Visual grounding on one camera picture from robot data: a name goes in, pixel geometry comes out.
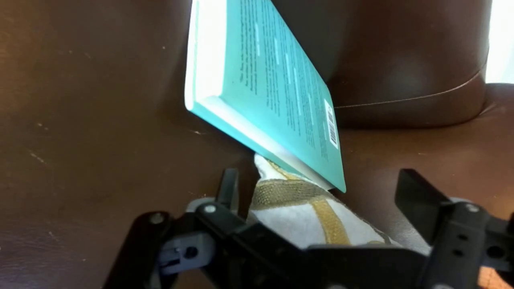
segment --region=seam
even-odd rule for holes
[[[455,91],[457,89],[460,89],[460,88],[464,87],[465,85],[468,85],[471,81],[475,80],[479,75],[482,74],[482,71],[483,71],[484,67],[485,67],[485,65],[483,65],[482,68],[476,74],[473,75],[473,77],[471,77],[468,81],[464,82],[463,84],[461,84],[459,86],[456,86],[456,87],[454,87],[452,89],[449,89],[447,91],[440,92],[440,93],[430,94],[430,95],[423,95],[423,96],[407,98],[407,99],[397,99],[397,100],[389,100],[389,101],[381,101],[381,102],[372,102],[372,103],[362,103],[362,104],[352,104],[352,105],[336,106],[336,107],[334,107],[334,109],[347,109],[347,108],[350,108],[350,107],[360,107],[360,106],[370,106],[370,105],[378,105],[378,104],[388,104],[388,103],[396,103],[396,102],[403,102],[403,101],[417,100],[417,99],[424,99],[424,98],[439,96],[439,95],[442,95],[442,94],[445,94],[445,93],[452,92],[452,91]]]

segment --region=barcode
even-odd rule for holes
[[[337,145],[337,130],[336,130],[336,121],[334,119],[334,110],[331,105],[325,100],[325,111],[326,111],[326,122],[328,123],[328,134],[330,136],[330,142],[336,147]]]

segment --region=brown leather seat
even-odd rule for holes
[[[406,23],[426,30],[429,15],[436,15],[446,1],[419,2],[435,6],[423,21],[412,17]],[[473,0],[466,12],[461,11],[462,1],[449,2],[453,3],[449,11],[458,11],[464,20],[455,26],[444,22],[434,35],[462,42],[455,47],[453,42],[427,47],[392,43],[383,50],[384,62],[377,62],[379,70],[366,70],[369,63],[358,57],[358,45],[382,44],[379,39],[392,32],[375,19],[387,15],[381,15],[380,9],[391,9],[388,5],[398,2],[382,2],[380,7],[368,2],[375,6],[368,11],[361,2],[350,0],[327,0],[315,7],[307,0],[294,5],[275,1],[321,75],[332,79],[339,106],[395,97],[381,92],[394,91],[410,79],[393,75],[393,86],[376,87],[374,94],[367,95],[369,80],[363,78],[364,72],[355,73],[363,65],[362,71],[370,71],[370,77],[376,79],[378,71],[385,77],[390,73],[388,57],[403,55],[396,53],[397,47],[408,51],[417,47],[418,55],[425,56],[437,51],[432,56],[435,60],[463,58],[451,69],[442,65],[445,61],[436,61],[428,70],[431,81],[422,81],[426,89],[411,86],[416,93],[404,92],[394,99],[444,92],[478,73],[485,62],[483,31],[490,1]],[[189,201],[216,193],[224,168],[240,169],[241,206],[248,205],[257,178],[252,152],[183,106],[189,2],[9,0],[0,3],[0,11],[1,288],[99,288],[133,218],[156,209],[181,215]],[[378,36],[358,32],[359,26],[374,31],[372,22],[380,29]],[[456,31],[445,35],[442,27]],[[416,34],[408,35],[417,39]],[[373,41],[372,37],[381,38]],[[451,51],[441,50],[444,47]],[[409,75],[412,70],[402,71]],[[352,78],[350,90],[343,85],[345,77]],[[343,118],[360,118],[341,122],[355,127],[370,121],[389,127],[423,127],[424,117],[443,119],[444,124],[462,122],[481,109],[484,89],[483,83],[477,83],[471,94],[456,97],[458,101],[449,97],[448,102],[446,98],[425,102],[412,110],[414,114],[409,114],[412,106],[405,106],[398,114],[401,117],[391,122],[395,108],[382,111],[373,106],[371,111],[350,112],[342,107]],[[504,217],[511,203],[507,192],[514,163],[509,145],[512,88],[487,90],[496,105],[456,127],[343,131],[348,193],[341,199],[402,241],[401,234],[409,227],[393,205],[392,192],[398,169],[413,167],[444,192],[470,198]],[[357,102],[361,97],[368,102]],[[445,105],[451,109],[438,112]],[[423,107],[426,111],[420,114]],[[371,119],[373,115],[379,121]],[[485,190],[497,192],[497,198],[481,195]],[[187,287],[207,286],[198,272],[185,274],[180,282]]]

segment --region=book cover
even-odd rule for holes
[[[280,167],[346,191],[330,93],[270,0],[193,0],[185,103]]]

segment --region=book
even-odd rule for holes
[[[270,0],[192,1],[185,104],[284,170],[346,191],[330,92]]]

